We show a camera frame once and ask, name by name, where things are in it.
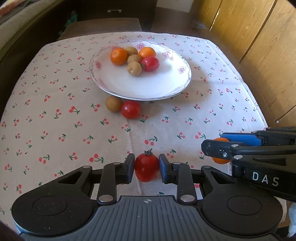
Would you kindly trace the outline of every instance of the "circular pad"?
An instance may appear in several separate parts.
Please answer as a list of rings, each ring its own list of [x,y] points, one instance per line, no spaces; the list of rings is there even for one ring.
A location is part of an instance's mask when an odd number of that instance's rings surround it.
[[[227,206],[232,212],[240,215],[253,215],[262,208],[257,199],[249,196],[232,197],[228,199]]]
[[[60,236],[82,227],[93,204],[75,185],[51,182],[20,196],[11,213],[20,232]]]
[[[53,216],[67,208],[67,201],[58,196],[47,196],[37,199],[33,204],[36,213],[45,216]]]

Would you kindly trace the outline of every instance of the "table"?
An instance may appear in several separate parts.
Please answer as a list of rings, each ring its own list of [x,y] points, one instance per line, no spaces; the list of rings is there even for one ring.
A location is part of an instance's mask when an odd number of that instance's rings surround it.
[[[89,75],[89,62],[101,47],[122,40],[164,43],[192,69],[185,92],[166,100],[141,102],[141,115],[127,120],[105,107],[109,96]],[[45,45],[18,80],[0,122],[0,220],[14,228],[10,208],[28,192],[82,165],[101,169],[149,148],[191,168],[211,165],[200,144],[223,132],[267,127],[248,86],[219,48],[196,37],[145,32],[94,34]],[[92,198],[96,197],[95,186]],[[198,198],[202,198],[196,184]],[[160,175],[118,185],[120,195],[175,195]]]

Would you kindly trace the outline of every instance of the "compass logo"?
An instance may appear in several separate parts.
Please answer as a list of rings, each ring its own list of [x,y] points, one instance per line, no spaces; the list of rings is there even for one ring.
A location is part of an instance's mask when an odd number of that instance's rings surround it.
[[[149,198],[147,198],[147,199],[145,199],[143,202],[149,204],[149,203],[151,203],[151,202],[153,202],[153,201],[150,200]]]

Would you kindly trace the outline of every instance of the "orange fruit in gripper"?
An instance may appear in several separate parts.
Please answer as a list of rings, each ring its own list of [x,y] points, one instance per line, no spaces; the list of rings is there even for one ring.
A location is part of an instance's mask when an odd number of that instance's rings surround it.
[[[229,141],[228,139],[223,138],[223,137],[218,137],[218,138],[215,138],[214,140],[215,141]],[[226,164],[226,163],[230,162],[230,160],[221,159],[221,158],[217,158],[217,157],[212,157],[212,159],[217,164]]]
[[[126,62],[128,53],[123,48],[115,48],[110,53],[110,60],[115,65],[122,65]]]
[[[139,51],[138,55],[140,55],[141,58],[146,58],[149,56],[155,57],[156,52],[151,47],[144,47]]]

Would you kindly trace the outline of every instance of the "plate rim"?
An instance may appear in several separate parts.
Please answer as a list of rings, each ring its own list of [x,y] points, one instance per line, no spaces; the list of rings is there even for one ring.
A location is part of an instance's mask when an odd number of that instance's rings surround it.
[[[93,62],[94,62],[94,57],[95,56],[98,56],[99,52],[102,51],[102,49],[104,48],[110,48],[111,46],[113,45],[118,45],[118,44],[122,44],[122,43],[129,43],[129,42],[148,42],[150,44],[155,44],[155,45],[159,45],[161,47],[164,47],[164,48],[167,48],[167,49],[170,49],[172,50],[174,53],[177,54],[177,56],[179,56],[181,59],[183,59],[184,63],[189,67],[189,72],[188,72],[188,80],[187,82],[184,84],[184,87],[177,93],[174,93],[174,94],[170,94],[170,95],[166,95],[166,96],[161,96],[161,97],[157,97],[157,98],[137,98],[137,97],[127,97],[127,96],[123,96],[123,95],[120,95],[119,93],[115,93],[109,89],[106,89],[105,87],[103,87],[102,85],[100,85],[98,82],[97,82],[97,79],[95,79],[94,77],[94,71],[93,71]],[[130,100],[136,100],[136,101],[154,101],[154,100],[163,100],[163,99],[168,99],[168,98],[171,98],[171,97],[174,97],[178,94],[180,94],[182,91],[184,91],[188,86],[189,84],[191,83],[191,80],[192,80],[192,71],[191,71],[191,67],[189,65],[189,63],[187,62],[187,60],[182,56],[180,55],[178,52],[176,52],[175,50],[167,47],[166,45],[164,44],[159,44],[159,43],[156,43],[156,42],[152,42],[152,41],[146,41],[146,40],[142,40],[142,41],[139,41],[139,40],[125,40],[125,41],[120,41],[120,42],[116,42],[116,43],[110,43],[109,45],[105,45],[103,47],[101,47],[100,50],[98,50],[97,52],[95,52],[89,62],[89,73],[90,73],[90,76],[92,78],[92,80],[95,82],[96,86],[98,86],[101,90],[111,94],[111,95],[114,95],[114,96],[117,96],[117,97],[120,97],[120,98],[123,98],[123,99],[130,99]]]

